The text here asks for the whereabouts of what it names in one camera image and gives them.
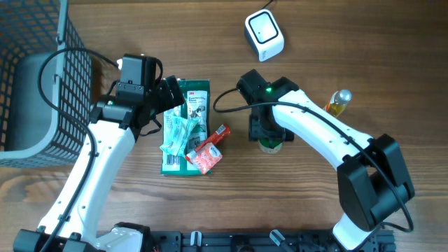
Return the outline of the green lid small jar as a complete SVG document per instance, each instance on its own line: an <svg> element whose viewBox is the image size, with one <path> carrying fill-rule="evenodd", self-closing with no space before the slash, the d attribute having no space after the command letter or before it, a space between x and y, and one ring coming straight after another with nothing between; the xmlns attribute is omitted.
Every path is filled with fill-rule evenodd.
<svg viewBox="0 0 448 252"><path fill-rule="evenodd" d="M275 141L272 139L259 139L258 146L259 149L267 154L275 154L281 150L283 145L282 141Z"/></svg>

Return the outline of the green 3M sponge packet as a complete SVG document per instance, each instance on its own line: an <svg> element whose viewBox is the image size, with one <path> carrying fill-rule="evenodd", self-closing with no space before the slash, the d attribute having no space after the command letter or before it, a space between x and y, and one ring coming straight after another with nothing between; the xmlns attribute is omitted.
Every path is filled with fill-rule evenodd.
<svg viewBox="0 0 448 252"><path fill-rule="evenodd" d="M163 142L168 140L172 120L170 116L186 119L196 118L198 124L188 137L184 153L187 154L198 147L209 136L209 80L178 79L178 84L185 99L183 105L163 113ZM162 152L161 175L164 176L199 176L200 171L183 156L170 155Z"/></svg>

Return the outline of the pale green wipes sachet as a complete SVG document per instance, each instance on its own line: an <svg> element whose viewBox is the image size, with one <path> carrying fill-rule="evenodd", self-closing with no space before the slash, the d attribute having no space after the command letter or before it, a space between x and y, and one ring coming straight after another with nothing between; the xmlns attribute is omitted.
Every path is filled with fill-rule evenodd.
<svg viewBox="0 0 448 252"><path fill-rule="evenodd" d="M187 119L175 115L170 115L168 119L171 122L171 129L160 149L169 155L183 157L188 138L199 120L197 118Z"/></svg>

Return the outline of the red coffee stick sachet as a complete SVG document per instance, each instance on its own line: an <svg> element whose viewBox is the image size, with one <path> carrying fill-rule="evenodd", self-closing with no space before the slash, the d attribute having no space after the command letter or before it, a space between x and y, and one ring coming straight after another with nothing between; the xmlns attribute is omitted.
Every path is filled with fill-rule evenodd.
<svg viewBox="0 0 448 252"><path fill-rule="evenodd" d="M226 136L231 133L230 127L227 124L222 124L211 136L204 140L198 147L196 147L195 152L199 152L201 148L205 147L207 144L217 145Z"/></svg>

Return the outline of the pink Kleenex tissue pack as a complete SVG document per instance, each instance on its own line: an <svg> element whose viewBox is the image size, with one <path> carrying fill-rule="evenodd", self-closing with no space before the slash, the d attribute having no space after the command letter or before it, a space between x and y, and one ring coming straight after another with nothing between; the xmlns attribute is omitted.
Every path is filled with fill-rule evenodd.
<svg viewBox="0 0 448 252"><path fill-rule="evenodd" d="M185 156L201 174L207 174L222 158L221 152L213 143L207 143L200 150L193 150Z"/></svg>

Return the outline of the yellow oil bottle silver cap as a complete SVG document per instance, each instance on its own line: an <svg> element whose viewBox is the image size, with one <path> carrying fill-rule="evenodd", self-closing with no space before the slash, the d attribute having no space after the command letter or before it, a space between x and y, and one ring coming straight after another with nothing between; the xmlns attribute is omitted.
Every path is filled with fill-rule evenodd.
<svg viewBox="0 0 448 252"><path fill-rule="evenodd" d="M351 101L352 93L349 90L336 91L330 101L323 107L323 110L337 118Z"/></svg>

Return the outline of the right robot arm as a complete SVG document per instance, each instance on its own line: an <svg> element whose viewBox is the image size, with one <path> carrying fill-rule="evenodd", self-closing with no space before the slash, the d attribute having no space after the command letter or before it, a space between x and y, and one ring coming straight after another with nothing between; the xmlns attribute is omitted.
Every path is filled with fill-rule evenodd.
<svg viewBox="0 0 448 252"><path fill-rule="evenodd" d="M343 216L332 229L336 242L354 250L415 195L398 142L374 139L315 105L297 84L267 82L255 69L236 89L251 107L249 139L267 149L300 137L336 170Z"/></svg>

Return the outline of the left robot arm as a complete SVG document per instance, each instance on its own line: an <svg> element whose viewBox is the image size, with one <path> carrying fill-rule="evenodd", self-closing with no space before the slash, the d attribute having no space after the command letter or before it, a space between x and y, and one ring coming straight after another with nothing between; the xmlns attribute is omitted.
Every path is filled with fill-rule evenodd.
<svg viewBox="0 0 448 252"><path fill-rule="evenodd" d="M87 133L78 159L56 202L35 231L21 229L14 251L154 251L145 225L117 223L98 237L97 226L121 164L157 114L184 103L175 77L163 78L158 58L124 55L120 79L92 107L90 122L56 111Z"/></svg>

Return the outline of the white barcode scanner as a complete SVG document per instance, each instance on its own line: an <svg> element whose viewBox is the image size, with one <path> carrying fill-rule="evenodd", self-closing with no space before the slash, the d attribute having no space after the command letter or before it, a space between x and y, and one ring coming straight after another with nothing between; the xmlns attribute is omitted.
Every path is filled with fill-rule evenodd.
<svg viewBox="0 0 448 252"><path fill-rule="evenodd" d="M245 19L244 35L260 62L267 61L284 49L284 35L272 12L266 8Z"/></svg>

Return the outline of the dark grey mesh basket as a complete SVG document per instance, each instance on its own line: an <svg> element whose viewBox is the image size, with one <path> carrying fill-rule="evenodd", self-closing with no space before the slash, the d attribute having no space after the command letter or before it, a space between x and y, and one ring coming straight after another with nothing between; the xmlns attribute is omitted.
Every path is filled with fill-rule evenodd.
<svg viewBox="0 0 448 252"><path fill-rule="evenodd" d="M1 2L1 166L76 161L85 133L45 103L88 121L92 60L67 1Z"/></svg>

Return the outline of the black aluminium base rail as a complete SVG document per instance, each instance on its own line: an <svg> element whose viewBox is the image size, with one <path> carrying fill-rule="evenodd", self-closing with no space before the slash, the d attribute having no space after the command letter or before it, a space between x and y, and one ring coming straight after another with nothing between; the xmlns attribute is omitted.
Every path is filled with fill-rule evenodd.
<svg viewBox="0 0 448 252"><path fill-rule="evenodd" d="M342 252L330 230L299 232L174 232L152 231L143 251L150 252Z"/></svg>

